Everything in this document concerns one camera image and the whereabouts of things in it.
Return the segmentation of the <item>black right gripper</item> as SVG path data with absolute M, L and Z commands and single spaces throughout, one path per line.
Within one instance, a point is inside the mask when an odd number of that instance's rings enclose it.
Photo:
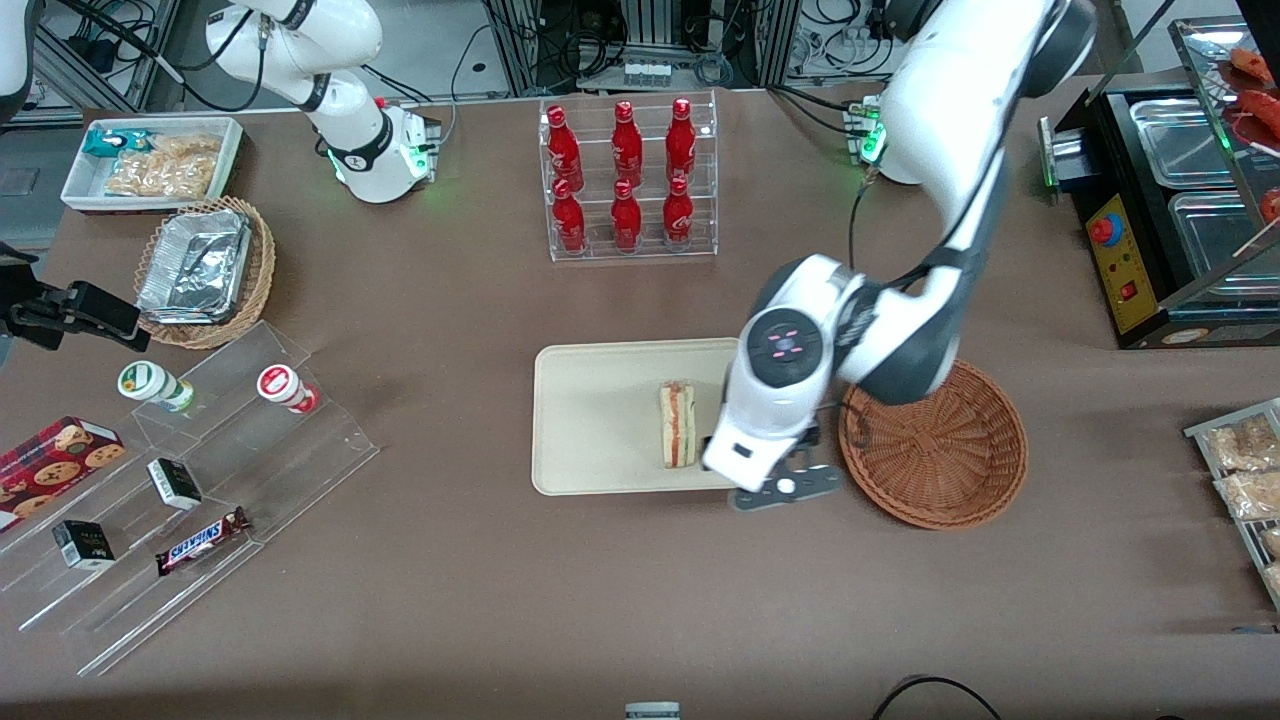
M 1 246 L 3 334 L 56 351 L 68 315 L 76 332 L 109 340 L 138 337 L 137 306 L 90 282 L 72 282 L 68 288 L 44 283 L 35 275 L 37 260 L 32 254 Z

